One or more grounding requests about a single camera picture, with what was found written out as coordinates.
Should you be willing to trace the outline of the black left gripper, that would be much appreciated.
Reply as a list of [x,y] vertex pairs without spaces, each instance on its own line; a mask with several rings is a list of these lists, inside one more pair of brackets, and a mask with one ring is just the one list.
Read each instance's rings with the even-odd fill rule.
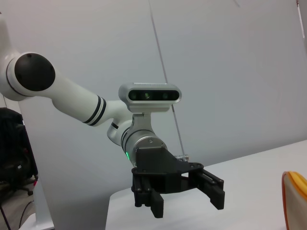
[[161,194],[197,188],[208,196],[217,210],[224,209],[224,180],[203,169],[199,163],[181,161],[166,148],[138,149],[132,170],[135,207],[145,205],[155,218],[164,216]]

